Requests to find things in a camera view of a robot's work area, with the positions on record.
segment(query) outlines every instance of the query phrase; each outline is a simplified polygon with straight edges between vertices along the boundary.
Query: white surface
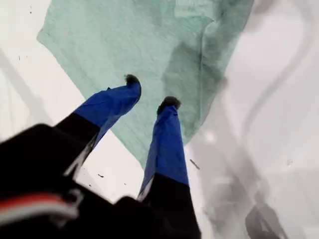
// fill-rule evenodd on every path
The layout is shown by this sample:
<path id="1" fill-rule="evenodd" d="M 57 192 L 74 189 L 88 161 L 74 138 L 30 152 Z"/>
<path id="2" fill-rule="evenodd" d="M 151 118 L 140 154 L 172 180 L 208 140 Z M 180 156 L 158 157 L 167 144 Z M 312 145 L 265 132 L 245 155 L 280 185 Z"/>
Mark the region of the white surface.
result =
<path id="1" fill-rule="evenodd" d="M 2 140 L 36 122 L 53 125 L 83 102 L 36 41 L 49 3 L 0 1 Z M 216 238 L 248 238 L 245 218 L 256 194 L 264 195 L 257 207 L 275 231 L 280 224 L 290 239 L 319 237 L 318 19 L 318 0 L 255 2 L 225 84 L 185 147 L 203 238 L 213 237 L 211 222 Z M 142 177 L 137 161 L 109 132 L 78 181 L 115 201 L 136 196 Z"/>

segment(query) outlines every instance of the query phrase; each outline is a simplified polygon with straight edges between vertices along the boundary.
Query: wire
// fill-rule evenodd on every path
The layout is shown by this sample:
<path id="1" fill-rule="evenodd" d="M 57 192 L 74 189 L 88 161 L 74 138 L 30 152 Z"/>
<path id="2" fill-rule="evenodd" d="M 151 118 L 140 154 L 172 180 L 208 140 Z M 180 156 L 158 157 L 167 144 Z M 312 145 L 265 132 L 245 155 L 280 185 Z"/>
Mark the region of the wire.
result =
<path id="1" fill-rule="evenodd" d="M 78 210 L 51 193 L 33 193 L 0 201 L 0 227 L 43 215 L 74 219 Z"/>

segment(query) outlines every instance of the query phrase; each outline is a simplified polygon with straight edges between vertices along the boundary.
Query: white wire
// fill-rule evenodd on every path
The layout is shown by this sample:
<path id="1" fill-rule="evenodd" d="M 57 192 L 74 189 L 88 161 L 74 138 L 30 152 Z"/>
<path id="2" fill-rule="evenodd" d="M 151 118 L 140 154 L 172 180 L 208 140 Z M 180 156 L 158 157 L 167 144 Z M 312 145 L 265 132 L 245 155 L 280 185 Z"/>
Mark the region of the white wire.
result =
<path id="1" fill-rule="evenodd" d="M 76 207 L 58 202 L 39 202 L 23 207 L 8 208 L 0 211 L 0 227 L 43 215 L 58 215 L 68 219 L 74 219 L 78 216 L 78 210 Z"/>

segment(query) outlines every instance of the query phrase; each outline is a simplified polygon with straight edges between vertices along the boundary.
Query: green towel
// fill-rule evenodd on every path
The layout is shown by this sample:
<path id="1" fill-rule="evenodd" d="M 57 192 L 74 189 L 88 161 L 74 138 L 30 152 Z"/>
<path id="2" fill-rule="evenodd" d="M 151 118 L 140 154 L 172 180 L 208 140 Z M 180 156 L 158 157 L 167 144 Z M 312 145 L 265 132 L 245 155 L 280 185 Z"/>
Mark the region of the green towel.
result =
<path id="1" fill-rule="evenodd" d="M 185 144 L 205 120 L 252 2 L 52 0 L 38 41 L 86 99 L 139 78 L 140 101 L 112 131 L 144 167 L 165 96 L 182 102 Z"/>

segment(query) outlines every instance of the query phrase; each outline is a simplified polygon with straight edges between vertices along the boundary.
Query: wrinkled fabric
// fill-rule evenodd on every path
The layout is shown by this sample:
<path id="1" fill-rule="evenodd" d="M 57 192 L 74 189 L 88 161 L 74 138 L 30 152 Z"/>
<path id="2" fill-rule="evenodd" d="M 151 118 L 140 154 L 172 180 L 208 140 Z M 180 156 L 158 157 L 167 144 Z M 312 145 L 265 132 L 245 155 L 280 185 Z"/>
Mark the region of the wrinkled fabric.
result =
<path id="1" fill-rule="evenodd" d="M 182 102 L 187 143 L 205 120 L 253 0 L 52 0 L 38 41 L 82 95 L 141 82 L 141 100 L 113 133 L 145 167 L 156 109 Z"/>

